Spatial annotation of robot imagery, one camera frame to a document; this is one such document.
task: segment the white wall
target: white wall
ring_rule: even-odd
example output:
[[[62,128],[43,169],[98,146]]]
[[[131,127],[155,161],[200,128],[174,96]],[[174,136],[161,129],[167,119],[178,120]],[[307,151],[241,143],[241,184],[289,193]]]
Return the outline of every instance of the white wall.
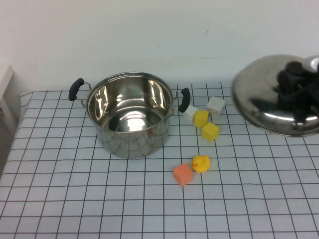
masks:
[[[318,22],[318,0],[1,0],[0,61],[11,97],[125,71],[231,79],[264,55],[319,53]]]

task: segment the stainless steel lid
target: stainless steel lid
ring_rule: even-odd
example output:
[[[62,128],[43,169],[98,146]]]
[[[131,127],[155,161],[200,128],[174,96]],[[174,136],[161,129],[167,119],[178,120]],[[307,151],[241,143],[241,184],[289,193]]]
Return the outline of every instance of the stainless steel lid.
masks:
[[[307,74],[318,74],[319,57],[303,59],[290,55],[272,55],[258,59],[238,73],[233,81],[233,101],[251,124],[285,136],[305,136],[319,131],[317,106],[311,105],[302,117],[298,111],[284,109],[278,100],[278,75],[290,62],[300,62]]]

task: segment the orange block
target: orange block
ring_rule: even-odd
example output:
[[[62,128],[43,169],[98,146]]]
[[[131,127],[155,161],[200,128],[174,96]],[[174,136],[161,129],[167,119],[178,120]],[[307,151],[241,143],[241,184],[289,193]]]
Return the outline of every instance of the orange block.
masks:
[[[193,172],[186,163],[174,169],[174,179],[182,187],[193,180]]]

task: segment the stainless steel pot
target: stainless steel pot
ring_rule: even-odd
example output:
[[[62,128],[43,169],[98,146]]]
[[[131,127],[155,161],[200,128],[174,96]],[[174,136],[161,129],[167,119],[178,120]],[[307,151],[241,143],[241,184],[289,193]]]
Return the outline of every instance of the stainless steel pot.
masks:
[[[147,73],[120,73],[90,87],[84,103],[76,95],[85,83],[90,87],[82,78],[73,83],[69,100],[81,100],[99,140],[109,152],[122,158],[140,158],[164,145],[174,100],[165,81]],[[185,112],[190,92],[184,88],[181,93],[178,110]]]

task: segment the yellow block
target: yellow block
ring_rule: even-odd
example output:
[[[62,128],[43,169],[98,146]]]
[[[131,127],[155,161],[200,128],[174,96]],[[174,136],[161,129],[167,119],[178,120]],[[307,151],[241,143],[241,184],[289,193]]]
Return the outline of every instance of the yellow block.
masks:
[[[208,111],[197,111],[195,114],[195,126],[204,127],[208,121]]]
[[[209,142],[213,142],[219,136],[219,127],[209,122],[202,129],[201,136]]]

